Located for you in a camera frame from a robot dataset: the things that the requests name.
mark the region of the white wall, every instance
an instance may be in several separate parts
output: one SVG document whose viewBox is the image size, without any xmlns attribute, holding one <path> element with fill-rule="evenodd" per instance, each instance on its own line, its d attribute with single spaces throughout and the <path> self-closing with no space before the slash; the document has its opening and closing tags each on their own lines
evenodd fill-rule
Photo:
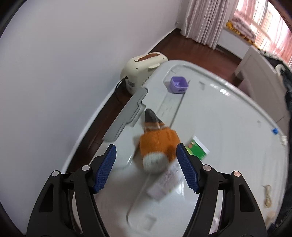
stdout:
<svg viewBox="0 0 292 237">
<path fill-rule="evenodd" d="M 230 32 L 228 29 L 224 28 L 219 36 L 218 45 L 227 49 L 241 59 L 243 59 L 244 55 L 250 47 L 250 44 L 245 42 L 239 36 L 236 36 L 234 33 Z"/>
<path fill-rule="evenodd" d="M 174 29 L 180 0 L 27 0 L 0 38 L 0 200 L 26 232 L 128 59 Z"/>
<path fill-rule="evenodd" d="M 226 10 L 226 16 L 225 16 L 225 22 L 227 23 L 228 20 L 232 19 L 233 15 L 234 15 L 234 12 L 235 12 L 235 9 L 238 5 L 238 1 L 239 0 L 229 0 L 228 1 L 228 7 L 227 7 L 227 10 Z"/>
<path fill-rule="evenodd" d="M 177 18 L 177 28 L 182 29 L 183 23 L 185 21 L 185 15 L 187 13 L 187 8 L 189 5 L 190 0 L 181 0 L 179 12 L 178 12 L 178 18 Z"/>
</svg>

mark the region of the blue gripper pad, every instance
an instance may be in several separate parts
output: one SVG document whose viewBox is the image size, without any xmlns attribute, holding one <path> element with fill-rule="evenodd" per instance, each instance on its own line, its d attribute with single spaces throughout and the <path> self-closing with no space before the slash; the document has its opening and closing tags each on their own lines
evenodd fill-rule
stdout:
<svg viewBox="0 0 292 237">
<path fill-rule="evenodd" d="M 185 148 L 182 146 L 182 144 L 179 144 L 176 147 L 176 158 L 178 159 L 189 188 L 194 190 L 194 192 L 197 192 L 199 189 L 198 173 L 195 171 L 189 160 L 189 154 L 186 153 Z"/>
<path fill-rule="evenodd" d="M 104 188 L 107 178 L 109 177 L 109 173 L 112 170 L 112 166 L 114 165 L 114 161 L 116 160 L 116 156 L 117 149 L 114 145 L 112 145 L 110 150 L 105 154 L 105 158 L 96 173 L 93 188 L 97 193 Z"/>
</svg>

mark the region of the window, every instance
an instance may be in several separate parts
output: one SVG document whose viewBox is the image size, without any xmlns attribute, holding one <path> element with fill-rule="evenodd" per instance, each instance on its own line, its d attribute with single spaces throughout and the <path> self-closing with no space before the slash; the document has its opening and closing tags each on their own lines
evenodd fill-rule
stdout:
<svg viewBox="0 0 292 237">
<path fill-rule="evenodd" d="M 258 48 L 278 55 L 289 66 L 292 66 L 292 52 L 290 52 L 292 34 L 278 11 L 268 0 L 239 0 L 236 13 L 249 24 L 255 33 L 255 45 Z"/>
</svg>

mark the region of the black cable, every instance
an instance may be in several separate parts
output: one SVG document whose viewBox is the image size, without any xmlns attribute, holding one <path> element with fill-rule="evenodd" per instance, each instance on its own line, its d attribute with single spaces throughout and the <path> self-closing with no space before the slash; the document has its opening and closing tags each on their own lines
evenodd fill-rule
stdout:
<svg viewBox="0 0 292 237">
<path fill-rule="evenodd" d="M 123 82 L 123 81 L 125 81 L 126 79 L 128 79 L 128 77 L 127 76 L 125 76 L 122 80 L 120 80 L 119 82 L 118 82 L 118 84 L 116 85 L 116 88 L 114 89 L 114 94 L 115 94 L 115 96 L 116 96 L 116 99 L 118 100 L 118 102 L 121 104 L 121 105 L 124 105 L 120 100 L 119 100 L 119 98 L 118 98 L 118 95 L 117 95 L 117 88 L 120 86 L 120 84 Z"/>
</svg>

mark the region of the gray plastic handle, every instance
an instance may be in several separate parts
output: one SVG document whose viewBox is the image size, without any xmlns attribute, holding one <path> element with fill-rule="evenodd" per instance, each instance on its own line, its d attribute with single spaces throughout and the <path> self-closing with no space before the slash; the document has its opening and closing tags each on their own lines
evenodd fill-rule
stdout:
<svg viewBox="0 0 292 237">
<path fill-rule="evenodd" d="M 113 142 L 118 139 L 126 124 L 132 122 L 141 109 L 141 102 L 147 94 L 146 88 L 140 88 L 127 102 L 103 137 L 104 141 Z"/>
</svg>

